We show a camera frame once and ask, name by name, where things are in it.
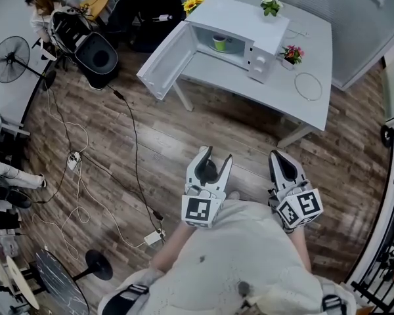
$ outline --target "white pants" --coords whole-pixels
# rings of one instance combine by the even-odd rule
[[[10,165],[0,162],[0,175],[4,176],[9,186],[19,186],[21,188],[37,189],[41,187],[44,178],[42,176],[31,175],[20,171]]]

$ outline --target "cup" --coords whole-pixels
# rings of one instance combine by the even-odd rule
[[[215,42],[215,48],[218,51],[225,51],[227,38],[223,35],[216,34],[213,36],[213,41]]]

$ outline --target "white power strip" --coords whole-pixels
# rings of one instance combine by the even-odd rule
[[[147,245],[152,245],[153,243],[156,243],[160,239],[161,239],[160,234],[157,233],[156,231],[153,231],[151,234],[144,237],[144,241],[147,243]]]

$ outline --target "fan grille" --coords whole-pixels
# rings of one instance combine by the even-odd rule
[[[10,83],[18,79],[26,69],[12,57],[28,65],[30,48],[23,37],[8,37],[0,43],[0,83]]]

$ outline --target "fan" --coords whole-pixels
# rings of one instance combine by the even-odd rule
[[[54,83],[56,72],[40,74],[28,66],[30,48],[23,37],[11,36],[0,43],[0,83],[10,83],[18,79],[26,69],[44,79],[43,90]]]

